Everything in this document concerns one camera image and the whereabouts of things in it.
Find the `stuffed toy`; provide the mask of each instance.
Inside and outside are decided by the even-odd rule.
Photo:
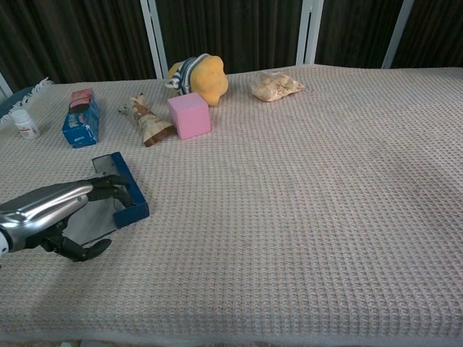
[[[172,123],[160,120],[153,112],[146,108],[143,93],[130,98],[129,103],[123,105],[119,109],[119,112],[133,117],[135,123],[141,128],[143,144],[146,147],[154,145],[164,137],[177,133]]]
[[[180,95],[198,93],[209,106],[217,106],[229,87],[222,59],[207,53],[174,64],[167,77],[167,88],[177,90]]]

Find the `robotic hand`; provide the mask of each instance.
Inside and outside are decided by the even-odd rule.
[[[71,215],[89,201],[118,199],[125,207],[132,198],[119,185],[128,182],[110,175],[39,188],[0,205],[0,256],[26,248],[42,246],[75,262],[100,255],[111,243],[98,241],[85,248],[63,236]]]

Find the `dark curtain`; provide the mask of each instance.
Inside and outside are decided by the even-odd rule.
[[[402,0],[325,0],[316,64],[381,68]]]
[[[226,73],[296,62],[302,0],[156,0],[169,67],[201,53]]]
[[[1,0],[0,71],[13,91],[54,82],[154,78],[140,2]]]
[[[463,0],[415,0],[392,67],[463,67]]]

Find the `pink cube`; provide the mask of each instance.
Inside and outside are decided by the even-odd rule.
[[[167,100],[172,123],[182,140],[205,134],[211,130],[209,105],[198,93],[190,93]]]

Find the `white bottle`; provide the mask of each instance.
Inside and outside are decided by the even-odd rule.
[[[26,110],[12,112],[11,117],[14,125],[20,130],[22,137],[25,139],[32,140],[41,135],[40,130]]]

